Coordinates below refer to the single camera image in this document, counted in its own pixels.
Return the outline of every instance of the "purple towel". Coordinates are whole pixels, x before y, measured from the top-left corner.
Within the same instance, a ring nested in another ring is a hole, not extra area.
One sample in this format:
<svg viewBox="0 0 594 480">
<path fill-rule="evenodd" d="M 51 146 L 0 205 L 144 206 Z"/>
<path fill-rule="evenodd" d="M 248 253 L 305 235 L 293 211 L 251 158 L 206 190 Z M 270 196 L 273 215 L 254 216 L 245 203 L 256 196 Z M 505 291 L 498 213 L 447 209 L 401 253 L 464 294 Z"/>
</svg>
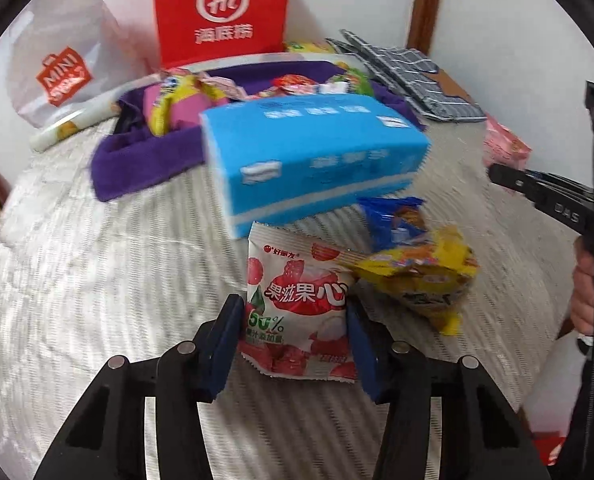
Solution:
<svg viewBox="0 0 594 480">
<path fill-rule="evenodd" d="M 272 80 L 286 74 L 304 75 L 324 83 L 344 70 L 327 61 L 286 61 L 238 65 L 211 70 L 211 76 L 227 77 L 249 94 L 272 86 Z M 384 86 L 371 82 L 375 97 L 399 112 L 421 131 L 408 104 Z M 142 112 L 145 88 L 131 90 L 118 101 L 122 113 L 113 135 L 103 139 L 90 163 L 94 192 L 101 202 L 169 180 L 204 161 L 202 130 L 184 128 L 155 137 Z"/>
</svg>

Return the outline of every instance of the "blue box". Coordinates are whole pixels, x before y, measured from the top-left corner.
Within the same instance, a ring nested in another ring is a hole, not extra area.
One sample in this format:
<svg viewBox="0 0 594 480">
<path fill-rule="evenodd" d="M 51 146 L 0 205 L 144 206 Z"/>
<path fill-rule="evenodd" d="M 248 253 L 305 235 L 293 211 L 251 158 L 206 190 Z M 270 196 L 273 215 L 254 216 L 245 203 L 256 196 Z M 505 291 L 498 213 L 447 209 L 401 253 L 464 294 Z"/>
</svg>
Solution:
<svg viewBox="0 0 594 480">
<path fill-rule="evenodd" d="M 316 94 L 229 104 L 202 114 L 206 160 L 230 234 L 285 224 L 407 187 L 430 147 L 369 96 Z"/>
</svg>

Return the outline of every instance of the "blue snack package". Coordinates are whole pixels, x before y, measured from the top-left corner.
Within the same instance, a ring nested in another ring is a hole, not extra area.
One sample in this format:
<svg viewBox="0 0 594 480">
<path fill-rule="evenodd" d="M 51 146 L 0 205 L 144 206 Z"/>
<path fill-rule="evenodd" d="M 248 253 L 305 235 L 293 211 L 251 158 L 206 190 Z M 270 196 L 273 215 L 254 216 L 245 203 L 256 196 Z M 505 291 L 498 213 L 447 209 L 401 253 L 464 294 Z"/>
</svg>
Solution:
<svg viewBox="0 0 594 480">
<path fill-rule="evenodd" d="M 359 198 L 357 202 L 368 221 L 372 250 L 376 253 L 398 245 L 416 243 L 426 234 L 426 223 L 419 211 L 424 201 L 406 198 Z"/>
</svg>

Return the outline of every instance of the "textured tablecloth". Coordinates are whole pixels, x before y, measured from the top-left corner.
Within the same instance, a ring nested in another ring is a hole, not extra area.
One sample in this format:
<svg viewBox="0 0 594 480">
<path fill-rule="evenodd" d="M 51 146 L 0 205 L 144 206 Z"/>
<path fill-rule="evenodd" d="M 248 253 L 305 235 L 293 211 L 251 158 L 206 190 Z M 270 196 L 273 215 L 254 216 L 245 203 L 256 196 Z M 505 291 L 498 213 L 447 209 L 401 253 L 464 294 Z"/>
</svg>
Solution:
<svg viewBox="0 0 594 480">
<path fill-rule="evenodd" d="M 204 167 L 118 200 L 94 198 L 88 165 L 112 121 L 37 156 L 0 220 L 0 464 L 32 478 L 65 417 L 106 359 L 160 355 L 244 293 L 247 241 L 229 240 Z M 410 194 L 431 222 L 456 222 L 481 264 L 463 334 L 443 337 L 360 283 L 372 317 L 427 355 L 476 355 L 519 405 L 554 339 L 570 295 L 573 234 L 521 196 L 489 184 L 483 124 L 432 124 L 433 147 Z M 368 250 L 348 207 L 290 226 Z M 428 477 L 438 471 L 432 413 Z M 369 478 L 387 406 L 359 384 L 261 375 L 238 356 L 224 392 L 200 406 L 216 479 Z M 146 409 L 150 478 L 158 478 L 154 403 Z"/>
</svg>

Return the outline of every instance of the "silver screw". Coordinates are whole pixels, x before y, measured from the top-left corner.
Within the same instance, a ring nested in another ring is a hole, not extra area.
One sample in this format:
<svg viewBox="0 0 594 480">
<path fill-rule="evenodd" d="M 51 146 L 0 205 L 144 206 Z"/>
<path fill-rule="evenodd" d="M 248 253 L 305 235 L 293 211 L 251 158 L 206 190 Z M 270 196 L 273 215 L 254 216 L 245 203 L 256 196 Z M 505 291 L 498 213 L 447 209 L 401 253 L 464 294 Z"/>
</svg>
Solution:
<svg viewBox="0 0 594 480">
<path fill-rule="evenodd" d="M 466 367 L 466 368 L 470 368 L 471 370 L 474 370 L 475 368 L 477 368 L 479 366 L 479 360 L 472 356 L 472 355 L 466 355 L 462 360 L 461 363 Z"/>
<path fill-rule="evenodd" d="M 122 355 L 115 355 L 108 359 L 108 366 L 113 370 L 121 368 L 123 365 L 125 365 L 125 363 L 126 359 Z"/>
<path fill-rule="evenodd" d="M 191 354 L 196 348 L 197 346 L 192 341 L 182 341 L 177 345 L 177 351 L 181 355 Z"/>
<path fill-rule="evenodd" d="M 395 341 L 392 343 L 391 348 L 395 354 L 407 354 L 410 352 L 410 345 L 405 341 Z"/>
</svg>

